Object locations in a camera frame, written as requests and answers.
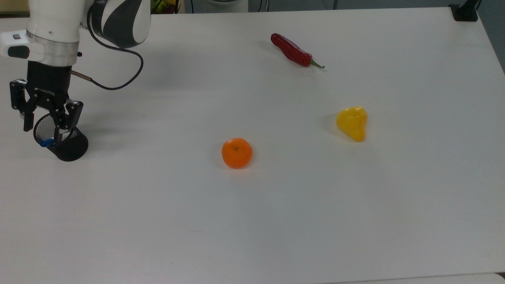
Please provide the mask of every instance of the table surface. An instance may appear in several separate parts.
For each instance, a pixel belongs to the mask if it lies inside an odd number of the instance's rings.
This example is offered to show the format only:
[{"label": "table surface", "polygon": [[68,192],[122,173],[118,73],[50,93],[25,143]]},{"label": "table surface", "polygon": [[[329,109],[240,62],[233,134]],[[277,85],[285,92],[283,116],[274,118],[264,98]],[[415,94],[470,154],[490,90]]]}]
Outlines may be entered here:
[{"label": "table surface", "polygon": [[[2,31],[26,19],[0,20]],[[326,65],[303,68],[277,32]],[[328,283],[505,270],[505,76],[449,8],[153,16],[128,87],[74,77],[88,152],[22,131],[0,59],[1,283]],[[138,59],[81,33],[106,85]],[[361,105],[355,143],[336,114]],[[36,117],[45,112],[37,110]],[[243,137],[251,163],[227,168]]]}]

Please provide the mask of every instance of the mesh cup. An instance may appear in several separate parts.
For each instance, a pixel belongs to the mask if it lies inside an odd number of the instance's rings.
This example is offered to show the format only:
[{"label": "mesh cup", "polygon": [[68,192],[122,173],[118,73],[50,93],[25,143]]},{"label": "mesh cup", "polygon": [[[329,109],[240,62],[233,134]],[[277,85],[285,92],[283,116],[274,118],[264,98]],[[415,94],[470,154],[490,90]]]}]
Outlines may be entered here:
[{"label": "mesh cup", "polygon": [[[55,134],[55,122],[47,114],[35,124],[33,138],[38,144],[42,140],[53,138]],[[59,143],[47,147],[58,159],[65,162],[72,162],[84,155],[88,150],[88,139],[77,127],[70,129],[70,134]]]}]

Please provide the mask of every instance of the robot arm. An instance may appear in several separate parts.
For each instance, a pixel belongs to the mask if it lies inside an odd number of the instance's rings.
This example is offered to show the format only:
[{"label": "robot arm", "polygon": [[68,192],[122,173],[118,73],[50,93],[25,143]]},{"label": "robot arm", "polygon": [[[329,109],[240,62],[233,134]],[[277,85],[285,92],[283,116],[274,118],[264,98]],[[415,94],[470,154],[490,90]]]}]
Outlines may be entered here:
[{"label": "robot arm", "polygon": [[29,0],[29,8],[26,30],[0,34],[0,55],[28,60],[27,80],[10,83],[12,108],[23,117],[24,131],[33,128],[36,107],[48,110],[55,127],[51,139],[57,145],[76,128],[83,107],[68,95],[72,65],[80,55],[79,27],[87,29],[89,19],[95,34],[119,48],[131,48],[147,38],[150,1]]}]

